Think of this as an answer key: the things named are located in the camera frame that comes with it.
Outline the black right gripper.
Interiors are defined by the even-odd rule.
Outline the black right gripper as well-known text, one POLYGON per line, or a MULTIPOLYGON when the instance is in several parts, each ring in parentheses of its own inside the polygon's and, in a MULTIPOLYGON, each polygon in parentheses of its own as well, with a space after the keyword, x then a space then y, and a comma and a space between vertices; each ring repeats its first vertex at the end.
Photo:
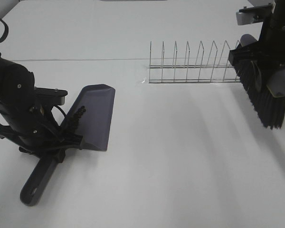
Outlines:
POLYGON ((230 64, 235 67, 244 61, 256 61, 261 70, 285 67, 285 28, 262 28, 258 41, 246 45, 238 43, 229 51, 230 64))

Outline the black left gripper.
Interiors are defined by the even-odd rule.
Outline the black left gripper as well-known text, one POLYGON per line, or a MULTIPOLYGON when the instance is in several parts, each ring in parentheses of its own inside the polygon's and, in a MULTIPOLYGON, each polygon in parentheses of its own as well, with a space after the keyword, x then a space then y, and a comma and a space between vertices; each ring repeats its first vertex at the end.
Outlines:
POLYGON ((65 150, 83 149, 83 136, 77 134, 63 135, 62 128, 49 121, 9 121, 8 125, 0 124, 0 138, 8 139, 19 146, 19 150, 38 158, 51 155, 62 163, 65 150))

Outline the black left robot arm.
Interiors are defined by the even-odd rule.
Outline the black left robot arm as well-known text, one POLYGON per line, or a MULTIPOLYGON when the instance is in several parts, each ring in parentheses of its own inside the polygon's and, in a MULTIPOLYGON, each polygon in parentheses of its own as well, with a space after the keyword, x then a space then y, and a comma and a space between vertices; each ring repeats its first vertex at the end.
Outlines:
POLYGON ((34 74, 23 65, 5 60, 0 53, 0 138, 19 146, 19 151, 42 158, 51 154, 62 162, 65 150, 80 148, 83 137, 75 134, 78 119, 59 125, 52 109, 65 103, 66 90, 35 87, 34 74))

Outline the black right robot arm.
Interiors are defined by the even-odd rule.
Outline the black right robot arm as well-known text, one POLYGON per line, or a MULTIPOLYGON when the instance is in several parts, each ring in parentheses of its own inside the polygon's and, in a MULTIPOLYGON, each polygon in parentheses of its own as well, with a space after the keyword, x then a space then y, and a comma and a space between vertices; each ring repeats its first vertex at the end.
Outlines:
POLYGON ((236 12, 237 24, 261 22, 259 39, 231 50, 228 56, 230 64, 234 66, 246 60, 260 60, 285 65, 285 0, 251 0, 250 3, 253 7, 236 12))

